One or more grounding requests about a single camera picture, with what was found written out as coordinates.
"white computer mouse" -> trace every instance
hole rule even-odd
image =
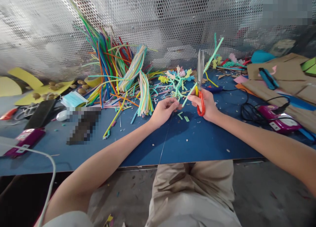
[[[63,110],[60,113],[57,114],[56,120],[57,121],[64,121],[67,119],[67,110]]]

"tape roll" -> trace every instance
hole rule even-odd
[[[85,78],[85,82],[88,86],[94,88],[102,82],[101,77],[87,77]]]

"leg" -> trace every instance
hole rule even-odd
[[[197,184],[196,192],[211,196],[223,206],[233,210],[234,166],[232,160],[197,162],[190,173]]]
[[[152,187],[147,226],[156,226],[168,217],[168,197],[183,190],[194,190],[188,164],[158,165]]]

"floor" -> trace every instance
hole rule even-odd
[[[234,165],[234,208],[243,227],[316,226],[316,203],[306,187],[270,162]],[[91,198],[88,215],[103,227],[144,226],[156,170],[116,172]]]

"phone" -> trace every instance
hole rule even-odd
[[[35,110],[34,114],[29,119],[29,122],[26,124],[24,130],[38,129],[44,127],[46,125],[47,120],[49,119],[49,114],[55,107],[55,104],[55,99],[41,102],[38,108]]]

